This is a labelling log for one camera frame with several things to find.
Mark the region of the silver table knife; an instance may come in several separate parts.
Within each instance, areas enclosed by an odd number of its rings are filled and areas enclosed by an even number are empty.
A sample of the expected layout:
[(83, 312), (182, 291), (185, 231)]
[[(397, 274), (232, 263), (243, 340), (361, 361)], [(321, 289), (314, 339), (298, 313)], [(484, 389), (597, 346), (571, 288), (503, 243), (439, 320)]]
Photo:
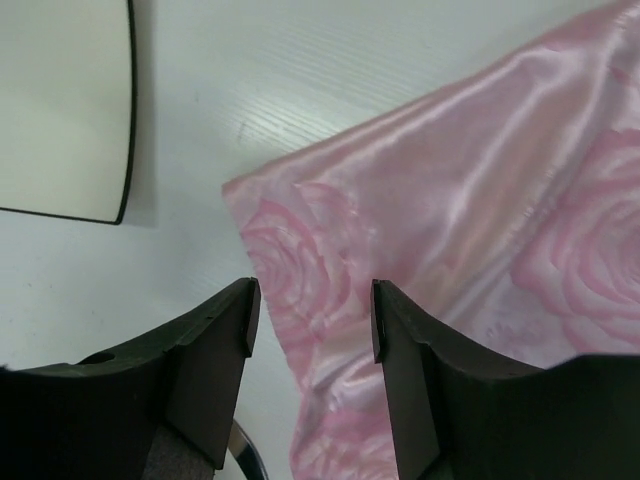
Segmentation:
[(258, 449), (236, 420), (231, 425), (228, 450), (247, 480), (269, 479)]

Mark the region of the white square plate, black rim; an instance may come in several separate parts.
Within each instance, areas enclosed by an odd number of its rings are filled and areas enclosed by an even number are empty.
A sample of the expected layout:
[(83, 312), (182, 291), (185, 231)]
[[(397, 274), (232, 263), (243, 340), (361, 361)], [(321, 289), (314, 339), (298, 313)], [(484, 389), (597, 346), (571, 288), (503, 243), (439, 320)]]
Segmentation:
[(2, 209), (119, 224), (136, 106), (131, 2), (2, 2)]

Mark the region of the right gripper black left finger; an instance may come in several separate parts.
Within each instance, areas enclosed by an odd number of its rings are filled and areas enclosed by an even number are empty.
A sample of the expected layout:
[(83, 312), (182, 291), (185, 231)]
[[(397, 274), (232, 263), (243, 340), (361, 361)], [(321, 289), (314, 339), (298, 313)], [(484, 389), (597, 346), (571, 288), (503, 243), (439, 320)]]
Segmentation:
[(2, 477), (212, 478), (232, 456), (260, 296), (258, 281), (242, 278), (76, 364), (3, 369)]

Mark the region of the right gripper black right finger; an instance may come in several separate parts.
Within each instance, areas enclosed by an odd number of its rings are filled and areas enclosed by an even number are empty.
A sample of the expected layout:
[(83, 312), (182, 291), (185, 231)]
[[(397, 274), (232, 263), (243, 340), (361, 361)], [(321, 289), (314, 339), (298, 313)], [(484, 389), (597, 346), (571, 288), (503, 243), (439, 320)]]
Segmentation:
[(387, 280), (371, 286), (398, 474), (424, 479), (635, 479), (639, 360), (582, 355), (540, 369), (432, 317)]

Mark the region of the pink rose satin cloth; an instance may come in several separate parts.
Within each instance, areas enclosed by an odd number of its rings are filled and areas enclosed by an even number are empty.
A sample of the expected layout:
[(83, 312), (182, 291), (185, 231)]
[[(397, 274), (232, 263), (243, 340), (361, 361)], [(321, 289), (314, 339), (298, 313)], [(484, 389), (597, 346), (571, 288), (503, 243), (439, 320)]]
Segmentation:
[(302, 393), (297, 479), (394, 479), (373, 279), (548, 367), (639, 350), (639, 5), (223, 188)]

